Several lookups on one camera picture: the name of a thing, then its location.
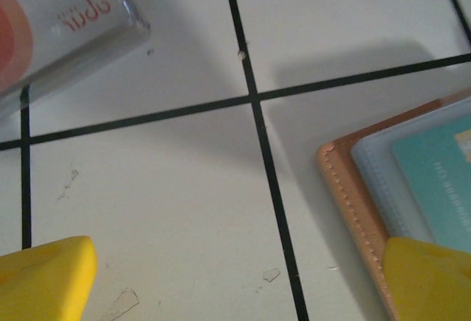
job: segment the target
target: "wallet stitching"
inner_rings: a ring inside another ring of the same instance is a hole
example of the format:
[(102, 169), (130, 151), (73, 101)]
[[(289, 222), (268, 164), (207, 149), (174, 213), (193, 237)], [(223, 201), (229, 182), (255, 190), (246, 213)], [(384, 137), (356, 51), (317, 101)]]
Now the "wallet stitching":
[[(417, 115), (415, 115), (413, 118), (416, 118), (418, 116), (421, 116), (421, 115), (424, 115), (426, 113), (429, 113), (431, 110), (430, 109), (427, 109), (427, 110), (423, 110), (423, 111), (420, 111)], [(403, 123), (403, 122), (406, 122), (410, 119), (405, 119), (404, 121), (401, 121), (399, 122), (399, 124)], [(372, 135), (372, 134), (375, 134), (375, 133), (378, 133), (382, 130), (385, 130), (386, 128), (389, 128), (390, 126), (387, 126), (387, 125), (383, 125), (383, 126), (380, 126), (376, 131), (374, 132), (371, 132), (369, 133), (368, 135)], [(353, 138), (351, 139), (350, 141), (347, 141), (347, 142), (344, 142), (344, 143), (341, 143), (340, 144), (340, 147), (344, 147), (348, 144), (351, 144), (352, 142), (354, 141), (357, 141), (360, 137), (358, 138)], [(353, 216), (353, 220), (355, 221), (356, 225), (357, 225), (357, 228), (360, 230), (360, 233), (361, 233), (361, 236), (363, 237), (363, 243), (365, 243), (365, 245), (369, 246), (369, 252), (371, 253), (371, 255), (373, 256), (373, 260), (375, 261), (376, 263), (376, 267), (378, 268), (378, 270), (381, 272), (381, 281), (383, 281), (386, 285), (388, 285), (388, 283), (386, 282), (386, 278), (383, 274), (383, 267), (381, 266), (380, 264), (380, 261), (379, 261), (379, 257), (378, 257), (378, 254), (376, 253), (376, 251), (374, 249), (371, 248), (371, 241), (369, 240), (368, 238), (368, 234), (366, 233), (366, 231), (364, 230), (364, 227), (363, 225), (361, 224), (360, 222), (360, 219), (358, 218), (358, 214), (355, 210), (355, 206), (352, 204), (350, 198), (348, 197), (347, 193), (345, 192), (344, 190), (344, 187), (343, 185), (341, 184), (341, 180), (340, 180), (340, 177), (337, 175), (337, 172), (336, 170), (334, 169), (333, 167), (333, 164), (332, 162), (330, 161), (329, 157), (328, 157), (328, 154), (330, 152), (332, 152), (333, 150), (335, 149), (335, 147), (331, 147), (329, 149), (327, 149), (323, 155), (324, 157), (324, 160), (332, 174), (332, 176), (335, 178), (335, 181), (337, 183), (337, 185), (339, 186), (339, 190), (340, 192), (342, 192), (342, 194), (344, 195), (344, 199), (345, 199), (345, 202), (347, 204), (347, 207), (349, 208), (350, 210), (350, 213), (352, 214)], [(392, 296), (391, 296), (391, 293), (389, 293), (389, 290), (388, 292), (386, 293), (386, 298), (387, 299), (392, 299)]]

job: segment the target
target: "white tile floor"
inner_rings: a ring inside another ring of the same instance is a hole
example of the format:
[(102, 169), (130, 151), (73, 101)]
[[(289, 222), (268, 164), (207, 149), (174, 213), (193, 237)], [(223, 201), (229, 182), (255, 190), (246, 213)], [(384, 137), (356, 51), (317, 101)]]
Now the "white tile floor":
[[(471, 13), (471, 0), (459, 1)], [(249, 93), (228, 0), (137, 2), (149, 42), (33, 105), (33, 136)], [(469, 52), (450, 0), (237, 2), (260, 92)], [(248, 97), (33, 145), (32, 242), (92, 237), (99, 273), (84, 320), (100, 320), (127, 288), (140, 303), (123, 321), (306, 320), (304, 304), (310, 320), (387, 320), (314, 153), (470, 79), (465, 63), (261, 103), (304, 300), (291, 291), (298, 275), (285, 262)], [(18, 138), (14, 114), (0, 142)], [(2, 254), (21, 249), (20, 149), (0, 152), (0, 163)]]

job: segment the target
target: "yellow plastic piece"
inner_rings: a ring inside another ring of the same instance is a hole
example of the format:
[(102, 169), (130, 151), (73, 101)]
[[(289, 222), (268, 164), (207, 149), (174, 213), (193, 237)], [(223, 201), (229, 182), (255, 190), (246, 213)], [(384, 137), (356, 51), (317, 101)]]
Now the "yellow plastic piece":
[(401, 321), (471, 320), (471, 254), (391, 238), (383, 269)]
[(84, 236), (0, 257), (0, 320), (80, 320), (96, 268)]

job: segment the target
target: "transparent plastic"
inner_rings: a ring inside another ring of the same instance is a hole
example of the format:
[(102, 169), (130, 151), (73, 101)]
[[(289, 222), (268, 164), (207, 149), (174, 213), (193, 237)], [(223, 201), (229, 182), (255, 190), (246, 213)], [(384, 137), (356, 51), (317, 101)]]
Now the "transparent plastic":
[(0, 0), (0, 116), (71, 84), (144, 41), (132, 0)]

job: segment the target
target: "teal card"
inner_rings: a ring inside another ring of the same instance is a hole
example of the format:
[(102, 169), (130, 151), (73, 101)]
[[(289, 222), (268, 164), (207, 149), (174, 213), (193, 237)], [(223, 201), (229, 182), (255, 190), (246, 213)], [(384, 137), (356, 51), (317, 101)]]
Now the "teal card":
[(436, 243), (471, 253), (471, 116), (392, 149)]

